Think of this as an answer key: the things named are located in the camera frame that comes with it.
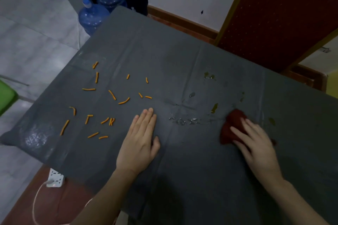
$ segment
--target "white cable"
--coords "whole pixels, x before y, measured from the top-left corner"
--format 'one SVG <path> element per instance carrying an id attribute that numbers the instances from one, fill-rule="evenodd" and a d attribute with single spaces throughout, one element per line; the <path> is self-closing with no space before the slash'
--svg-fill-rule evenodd
<path id="1" fill-rule="evenodd" d="M 33 201 L 33 207 L 32 207 L 32 218 L 33 218 L 33 222 L 34 222 L 35 225 L 40 225 L 40 224 L 36 221 L 36 219 L 35 219 L 35 214 L 34 214 L 34 207 L 35 207 L 36 197 L 37 197 L 37 195 L 38 195 L 38 193 L 39 193 L 39 191 L 40 191 L 40 189 L 42 188 L 43 185 L 52 183 L 53 181 L 54 181 L 53 179 L 50 179 L 50 180 L 47 180 L 47 181 L 45 181 L 44 183 L 42 183 L 41 186 L 40 186 L 40 188 L 37 190 L 37 192 L 36 192 L 36 194 L 35 194 L 35 198 L 34 198 L 34 201 Z"/>

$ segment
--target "green plastic stool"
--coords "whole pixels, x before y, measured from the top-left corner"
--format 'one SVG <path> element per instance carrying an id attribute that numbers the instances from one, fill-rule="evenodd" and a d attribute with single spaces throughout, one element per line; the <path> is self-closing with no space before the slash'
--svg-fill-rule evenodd
<path id="1" fill-rule="evenodd" d="M 18 93 L 0 80 L 0 116 L 18 99 Z"/>

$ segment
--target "power strip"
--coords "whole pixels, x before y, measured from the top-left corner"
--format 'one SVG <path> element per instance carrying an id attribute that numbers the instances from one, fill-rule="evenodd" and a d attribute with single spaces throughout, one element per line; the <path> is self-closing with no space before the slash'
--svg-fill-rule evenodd
<path id="1" fill-rule="evenodd" d="M 48 188 L 60 188 L 65 181 L 65 177 L 54 169 L 50 169 L 48 180 L 53 180 L 53 182 L 46 184 Z"/>

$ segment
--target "hand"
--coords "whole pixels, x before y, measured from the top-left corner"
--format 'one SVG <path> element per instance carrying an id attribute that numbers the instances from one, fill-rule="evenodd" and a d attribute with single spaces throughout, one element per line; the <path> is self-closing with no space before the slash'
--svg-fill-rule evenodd
<path id="1" fill-rule="evenodd" d="M 152 133 L 156 124 L 153 108 L 136 115 L 130 125 L 116 160 L 116 170 L 132 171 L 135 176 L 144 171 L 156 156 L 160 143 L 156 136 L 151 146 Z"/>
<path id="2" fill-rule="evenodd" d="M 241 118 L 241 121 L 248 135 L 234 127 L 230 127 L 230 130 L 250 149 L 251 153 L 245 145 L 234 141 L 243 153 L 251 171 L 268 191 L 274 186 L 283 184 L 284 179 L 281 174 L 281 168 L 268 135 L 259 125 L 253 124 L 250 120 Z"/>

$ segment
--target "table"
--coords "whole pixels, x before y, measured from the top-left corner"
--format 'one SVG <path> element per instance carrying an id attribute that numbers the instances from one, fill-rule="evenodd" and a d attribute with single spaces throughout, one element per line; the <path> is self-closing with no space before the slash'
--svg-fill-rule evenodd
<path id="1" fill-rule="evenodd" d="M 129 215 L 148 224 L 285 222 L 238 149 L 219 144 L 224 118 L 237 107 L 277 141 L 285 178 L 338 224 L 338 100 L 122 7 L 1 141 L 95 193 L 114 171 L 134 115 L 149 107 L 161 149 L 127 195 Z M 94 117 L 85 125 L 87 114 Z M 106 117 L 116 118 L 113 126 L 100 124 Z M 109 138 L 87 138 L 97 131 Z"/>

